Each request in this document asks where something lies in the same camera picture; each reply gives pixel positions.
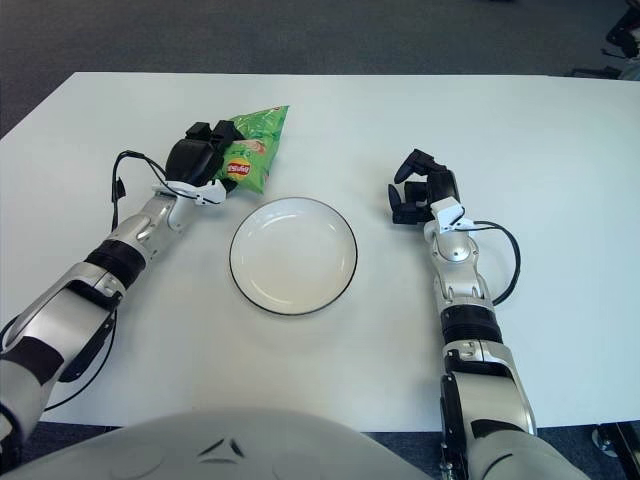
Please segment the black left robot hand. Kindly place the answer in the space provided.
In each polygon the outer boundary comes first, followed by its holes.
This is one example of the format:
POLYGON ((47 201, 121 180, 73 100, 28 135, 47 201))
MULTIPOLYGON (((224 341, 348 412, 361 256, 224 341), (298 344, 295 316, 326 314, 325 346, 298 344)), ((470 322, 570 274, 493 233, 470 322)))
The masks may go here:
POLYGON ((201 187, 222 168, 224 154, 245 136, 233 121, 221 120, 211 127, 196 122, 171 149, 165 165, 166 181, 201 187))

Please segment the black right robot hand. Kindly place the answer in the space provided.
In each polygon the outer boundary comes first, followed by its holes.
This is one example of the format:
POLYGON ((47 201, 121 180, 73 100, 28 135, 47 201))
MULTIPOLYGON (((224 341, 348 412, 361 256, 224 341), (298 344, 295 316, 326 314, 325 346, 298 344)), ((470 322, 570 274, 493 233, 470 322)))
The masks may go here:
POLYGON ((460 200, 454 173, 432 155, 414 149, 388 185, 392 222, 417 225, 432 221, 431 206, 448 197, 460 200))

